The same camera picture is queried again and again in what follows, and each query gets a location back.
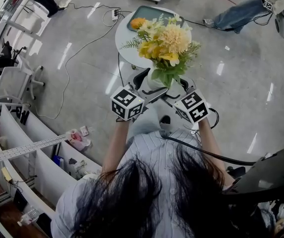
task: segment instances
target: orange flower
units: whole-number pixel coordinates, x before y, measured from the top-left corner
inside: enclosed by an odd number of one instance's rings
[[[139,29],[143,23],[145,22],[145,18],[135,18],[131,20],[130,25],[133,29]]]

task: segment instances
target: flower bouquet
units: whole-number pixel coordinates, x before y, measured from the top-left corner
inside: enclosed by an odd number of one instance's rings
[[[192,42],[187,34],[190,29],[181,28],[176,22],[182,19],[179,15],[166,18],[164,26],[163,14],[157,20],[136,18],[131,26],[137,29],[138,35],[128,41],[122,48],[136,48],[140,57],[150,59],[154,63],[151,72],[152,80],[160,80],[170,88],[173,80],[180,84],[180,75],[185,74],[190,61],[197,57],[201,45]]]

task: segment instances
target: glossy tile floor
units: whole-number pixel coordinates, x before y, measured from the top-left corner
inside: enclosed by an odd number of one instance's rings
[[[56,0],[64,5],[70,0]],[[243,0],[231,0],[239,3]],[[76,6],[118,6],[133,11],[140,5],[155,6],[147,0],[71,0]],[[174,10],[184,18],[201,22],[233,4],[228,0],[162,0],[157,5]],[[65,63],[86,43],[103,35],[102,24],[108,8],[73,9],[72,4],[48,20],[45,12],[32,5],[35,13],[22,12],[17,22],[41,33],[33,39],[11,29],[5,39],[16,47],[28,47],[26,57],[44,66],[41,90],[34,104],[41,115],[54,117],[59,111],[67,82]],[[106,15],[111,24],[110,15]],[[284,148],[284,39],[276,32],[274,19],[268,26],[250,23],[241,34],[221,32],[192,25],[193,40],[202,44],[201,54],[188,70],[196,86],[220,115],[213,132],[224,155],[251,160]],[[109,95],[121,85],[118,74],[115,32],[88,45],[67,64],[70,82],[63,108],[56,119],[41,119],[56,133],[92,127],[93,148],[89,156],[101,164],[113,133],[115,115],[110,112]],[[124,79],[133,72],[120,60]]]

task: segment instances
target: white round table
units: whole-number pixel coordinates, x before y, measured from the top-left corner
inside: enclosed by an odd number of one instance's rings
[[[169,9],[165,9],[165,8],[160,8],[160,7],[153,7],[156,9],[160,9],[160,10],[165,10],[167,12],[171,12],[174,13],[172,10]],[[133,39],[133,37],[137,36],[137,33],[134,31],[131,31],[127,28],[127,24],[129,23],[129,21],[131,20],[132,16],[134,15],[134,12],[131,12],[128,16],[126,16],[118,25],[117,31],[116,31],[116,46],[118,49],[118,52],[120,53],[120,55],[130,64],[133,64],[137,67],[140,68],[150,68],[152,67],[152,61],[146,58],[141,58],[139,56],[139,53],[137,51],[137,49],[135,48],[129,48],[129,49],[121,49],[127,41],[130,41]],[[183,24],[183,28],[188,27],[188,24],[186,23],[186,21],[184,21]],[[189,30],[188,31],[188,35],[190,37],[190,39],[192,39],[192,33]]]

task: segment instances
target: tray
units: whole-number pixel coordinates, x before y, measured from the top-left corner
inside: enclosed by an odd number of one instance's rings
[[[165,10],[160,10],[160,9],[156,9],[156,8],[152,8],[149,6],[140,6],[139,8],[137,8],[137,10],[135,11],[135,13],[133,14],[132,18],[130,19],[130,21],[127,24],[127,28],[131,31],[137,31],[136,29],[133,29],[131,27],[131,21],[135,18],[145,18],[147,20],[153,20],[154,18],[159,18],[161,16],[161,14],[163,13],[163,20],[164,20],[164,25],[166,26],[168,23],[168,20],[165,18],[168,17],[174,17],[174,14],[171,12],[167,12]],[[182,19],[182,21],[177,22],[177,25],[180,25],[181,27],[184,24],[184,18],[180,16],[180,18]]]

